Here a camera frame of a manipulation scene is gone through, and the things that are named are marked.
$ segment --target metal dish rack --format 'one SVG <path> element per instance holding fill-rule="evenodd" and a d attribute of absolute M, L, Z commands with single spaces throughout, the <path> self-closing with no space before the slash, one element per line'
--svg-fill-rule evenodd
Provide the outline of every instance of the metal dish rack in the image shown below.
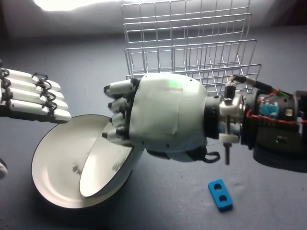
<path fill-rule="evenodd" d="M 250 0 L 172 0 L 122 5 L 127 79 L 177 73 L 199 80 L 209 94 L 224 91 L 228 77 L 257 78 L 256 40 L 247 40 Z M 250 92 L 247 85 L 238 89 Z"/>

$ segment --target wire rack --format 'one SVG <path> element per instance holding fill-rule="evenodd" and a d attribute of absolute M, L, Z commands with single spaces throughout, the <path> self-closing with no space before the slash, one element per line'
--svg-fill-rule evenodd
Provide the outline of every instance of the wire rack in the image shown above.
<path fill-rule="evenodd" d="M 257 78 L 256 40 L 246 40 L 250 0 L 172 0 L 122 5 L 128 78 L 175 72 L 220 94 L 228 77 Z M 249 92 L 246 85 L 240 89 Z"/>

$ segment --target blue plastic object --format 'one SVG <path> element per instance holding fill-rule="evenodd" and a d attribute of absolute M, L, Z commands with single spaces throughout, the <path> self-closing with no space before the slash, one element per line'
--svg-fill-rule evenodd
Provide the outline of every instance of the blue plastic object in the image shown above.
<path fill-rule="evenodd" d="M 276 117 L 279 114 L 279 107 L 273 104 L 261 104 L 260 114 L 262 116 Z"/>
<path fill-rule="evenodd" d="M 232 199 L 222 179 L 210 182 L 208 187 L 220 211 L 227 211 L 232 208 Z"/>

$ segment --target bright light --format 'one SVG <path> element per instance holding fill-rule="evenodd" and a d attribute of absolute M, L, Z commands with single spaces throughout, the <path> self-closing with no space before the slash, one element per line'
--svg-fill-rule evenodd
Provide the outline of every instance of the bright light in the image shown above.
<path fill-rule="evenodd" d="M 37 6 L 45 11 L 71 11 L 81 6 L 99 2 L 119 0 L 33 0 Z"/>

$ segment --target wall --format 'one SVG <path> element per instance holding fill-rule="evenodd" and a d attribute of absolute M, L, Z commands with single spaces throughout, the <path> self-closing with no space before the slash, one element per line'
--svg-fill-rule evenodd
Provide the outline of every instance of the wall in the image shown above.
<path fill-rule="evenodd" d="M 215 5 L 214 0 L 206 0 Z M 219 0 L 219 5 L 230 0 Z M 251 0 L 252 26 L 283 24 L 286 13 L 295 0 Z M 129 1 L 111 0 L 77 8 L 72 11 L 44 11 L 33 0 L 2 0 L 5 22 L 10 37 L 33 37 L 50 35 L 82 35 L 121 33 L 121 5 Z"/>

